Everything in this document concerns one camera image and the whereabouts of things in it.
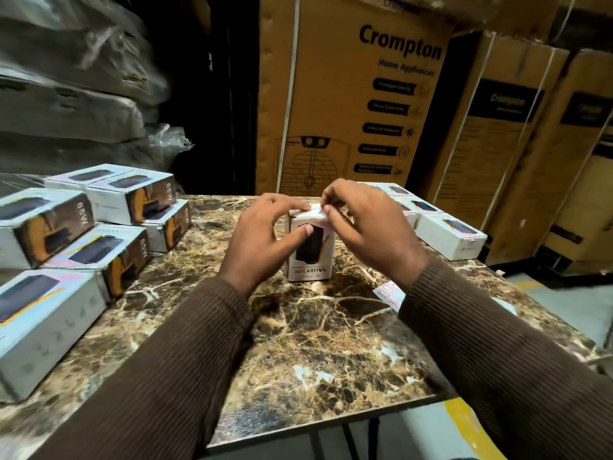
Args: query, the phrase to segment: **table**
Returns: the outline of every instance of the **table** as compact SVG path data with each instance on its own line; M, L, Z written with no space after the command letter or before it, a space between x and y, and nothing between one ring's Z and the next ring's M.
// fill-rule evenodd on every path
M0 457L24 458L161 325L192 287L214 274L242 209L253 197L187 197L193 228L157 256L19 405L0 405ZM278 235L282 227L276 226ZM610 355L477 260L451 266L583 362ZM329 281L288 283L278 273L252 300L278 307L253 329L211 453L434 403L449 393L417 336L372 289L387 279L337 240Z

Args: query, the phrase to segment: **hand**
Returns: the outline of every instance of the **hand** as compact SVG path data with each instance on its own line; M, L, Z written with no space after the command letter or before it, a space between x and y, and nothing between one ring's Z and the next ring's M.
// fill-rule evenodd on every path
M275 223L289 210L309 211L304 200L281 194L264 194L242 212L218 277L230 283L246 299L260 283L279 271L283 262L312 234L303 224L282 239L275 237Z
M339 208L347 205L353 223ZM403 291L419 278L429 254L401 205L385 192L337 179L321 197L321 207L347 248L364 264L392 279Z

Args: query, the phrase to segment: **sleeve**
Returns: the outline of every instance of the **sleeve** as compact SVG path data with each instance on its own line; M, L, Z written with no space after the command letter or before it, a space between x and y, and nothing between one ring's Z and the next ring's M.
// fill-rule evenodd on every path
M508 460L613 455L613 383L432 261L400 319Z
M193 458L213 435L252 322L232 286L202 280L33 458Z

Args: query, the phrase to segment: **stack of wrapped packages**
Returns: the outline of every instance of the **stack of wrapped packages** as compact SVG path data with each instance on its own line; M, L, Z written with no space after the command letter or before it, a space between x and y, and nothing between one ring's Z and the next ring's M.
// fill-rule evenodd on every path
M0 0L0 196L103 163L167 170L190 148L138 16L111 0Z

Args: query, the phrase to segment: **person's right hand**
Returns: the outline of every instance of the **person's right hand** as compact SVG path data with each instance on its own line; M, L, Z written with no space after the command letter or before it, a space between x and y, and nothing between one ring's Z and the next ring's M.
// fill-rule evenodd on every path
M339 208L347 205L353 223ZM407 290L428 264L425 251L401 205L380 189L337 179L321 197L321 207L347 248L364 264Z

